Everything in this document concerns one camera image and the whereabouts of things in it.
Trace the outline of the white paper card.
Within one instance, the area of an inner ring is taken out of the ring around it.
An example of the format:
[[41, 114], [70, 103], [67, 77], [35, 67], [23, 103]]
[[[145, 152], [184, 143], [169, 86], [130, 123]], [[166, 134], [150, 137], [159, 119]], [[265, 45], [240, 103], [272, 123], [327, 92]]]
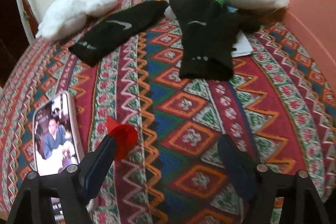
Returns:
[[231, 56], [235, 57], [243, 57], [248, 56], [253, 52], [253, 48], [250, 45], [245, 34], [240, 31], [236, 35], [236, 43], [232, 46]]

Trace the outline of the red felt piece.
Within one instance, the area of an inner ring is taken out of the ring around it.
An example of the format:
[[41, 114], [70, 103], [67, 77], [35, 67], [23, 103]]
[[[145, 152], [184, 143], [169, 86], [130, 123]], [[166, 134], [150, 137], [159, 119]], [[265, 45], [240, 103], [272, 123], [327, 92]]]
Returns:
[[129, 124], [119, 124], [115, 119], [107, 116], [108, 134], [116, 142], [115, 161], [123, 160], [134, 149], [138, 142], [137, 130]]

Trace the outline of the large white plush toy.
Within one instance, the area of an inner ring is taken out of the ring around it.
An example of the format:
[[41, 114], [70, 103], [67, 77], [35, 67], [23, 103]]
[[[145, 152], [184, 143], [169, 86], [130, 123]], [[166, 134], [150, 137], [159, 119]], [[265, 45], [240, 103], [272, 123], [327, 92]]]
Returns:
[[46, 10], [35, 37], [58, 41], [80, 31], [89, 17], [113, 10], [118, 0], [55, 0]]

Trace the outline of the patterned red bedspread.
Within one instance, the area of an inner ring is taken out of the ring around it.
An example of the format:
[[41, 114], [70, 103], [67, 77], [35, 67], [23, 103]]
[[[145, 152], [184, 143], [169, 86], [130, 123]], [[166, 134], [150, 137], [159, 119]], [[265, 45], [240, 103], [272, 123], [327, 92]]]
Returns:
[[90, 67], [67, 46], [37, 40], [1, 96], [1, 212], [35, 167], [34, 112], [58, 92], [74, 100], [81, 144], [94, 150], [106, 117], [138, 129], [138, 144], [110, 168], [94, 223], [239, 223], [245, 206], [218, 156], [228, 134], [275, 172], [308, 172], [323, 200], [335, 189], [335, 95], [313, 50], [266, 19], [234, 59], [228, 82], [179, 78], [182, 33], [162, 19]]

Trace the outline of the black nike glove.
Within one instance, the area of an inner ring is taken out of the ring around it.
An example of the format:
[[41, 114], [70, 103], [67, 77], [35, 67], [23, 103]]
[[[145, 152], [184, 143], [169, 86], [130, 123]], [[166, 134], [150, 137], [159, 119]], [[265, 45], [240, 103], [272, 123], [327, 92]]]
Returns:
[[260, 30], [260, 22], [240, 12], [228, 12], [215, 0], [170, 0], [169, 5], [182, 32], [179, 78], [232, 79], [231, 51], [236, 35]]
[[151, 27], [163, 16], [167, 1], [148, 1], [115, 12], [87, 31], [68, 50], [90, 67]]

